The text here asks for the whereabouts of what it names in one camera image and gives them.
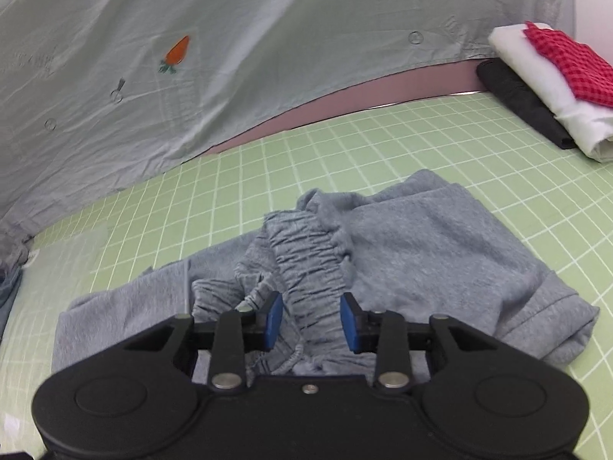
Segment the folded white cloth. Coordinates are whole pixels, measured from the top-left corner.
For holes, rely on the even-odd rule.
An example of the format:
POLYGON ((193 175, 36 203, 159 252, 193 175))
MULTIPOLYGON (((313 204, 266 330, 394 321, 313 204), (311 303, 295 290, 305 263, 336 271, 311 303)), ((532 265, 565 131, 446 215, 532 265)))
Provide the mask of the folded white cloth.
POLYGON ((536 93, 585 156, 612 161, 612 109, 577 100, 557 67, 524 35, 524 24, 496 27, 488 37, 499 58, 536 93))

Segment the red checkered folded cloth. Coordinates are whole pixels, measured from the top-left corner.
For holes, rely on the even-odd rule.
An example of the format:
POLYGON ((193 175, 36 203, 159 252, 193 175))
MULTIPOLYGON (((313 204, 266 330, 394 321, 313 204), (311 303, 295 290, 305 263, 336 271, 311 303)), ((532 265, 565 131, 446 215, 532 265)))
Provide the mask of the red checkered folded cloth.
POLYGON ((612 107, 612 66, 588 45, 557 29, 525 23, 524 35, 538 54, 549 60, 565 79, 576 99, 612 107))

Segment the grey carrot print sheet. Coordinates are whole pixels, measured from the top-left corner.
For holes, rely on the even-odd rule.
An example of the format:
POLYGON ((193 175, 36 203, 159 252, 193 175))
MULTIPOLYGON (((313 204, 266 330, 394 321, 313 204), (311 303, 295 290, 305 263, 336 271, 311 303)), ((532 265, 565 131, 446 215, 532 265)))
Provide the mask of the grey carrot print sheet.
POLYGON ((1 261, 85 205, 332 92, 485 58, 574 0, 1 0, 1 261))

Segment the folded black cloth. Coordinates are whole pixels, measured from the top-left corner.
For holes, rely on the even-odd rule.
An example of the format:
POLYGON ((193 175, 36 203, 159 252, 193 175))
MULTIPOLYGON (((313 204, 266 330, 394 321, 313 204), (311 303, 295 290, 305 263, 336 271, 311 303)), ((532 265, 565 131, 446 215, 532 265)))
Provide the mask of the folded black cloth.
POLYGON ((578 147, 553 112, 502 59, 482 61, 476 67, 476 74, 499 102, 557 148, 571 150, 578 147))

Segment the green grid cutting mat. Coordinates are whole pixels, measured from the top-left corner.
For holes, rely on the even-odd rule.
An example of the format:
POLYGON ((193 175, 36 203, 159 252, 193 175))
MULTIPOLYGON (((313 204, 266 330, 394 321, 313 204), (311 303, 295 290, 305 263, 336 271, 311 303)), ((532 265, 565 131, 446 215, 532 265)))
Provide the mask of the green grid cutting mat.
POLYGON ((591 404, 578 453, 610 458, 612 167, 556 148, 486 94, 363 111, 203 156, 41 232, 1 343, 2 451, 41 451, 30 400, 75 298, 254 230, 307 190, 370 194, 422 168, 469 189, 600 310, 570 372, 591 404))

